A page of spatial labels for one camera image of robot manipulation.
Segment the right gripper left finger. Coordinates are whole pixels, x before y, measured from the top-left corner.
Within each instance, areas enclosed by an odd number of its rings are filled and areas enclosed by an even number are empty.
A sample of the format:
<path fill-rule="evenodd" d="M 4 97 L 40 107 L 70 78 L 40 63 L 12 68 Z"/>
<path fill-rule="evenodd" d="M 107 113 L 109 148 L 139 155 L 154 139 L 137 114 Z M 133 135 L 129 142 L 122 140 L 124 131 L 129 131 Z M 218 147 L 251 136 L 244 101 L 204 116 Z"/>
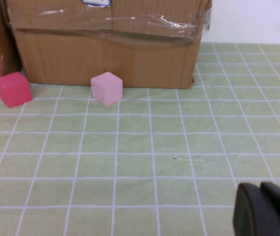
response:
<path fill-rule="evenodd" d="M 280 215 L 260 188 L 238 185 L 233 214 L 236 236 L 280 236 Z"/>

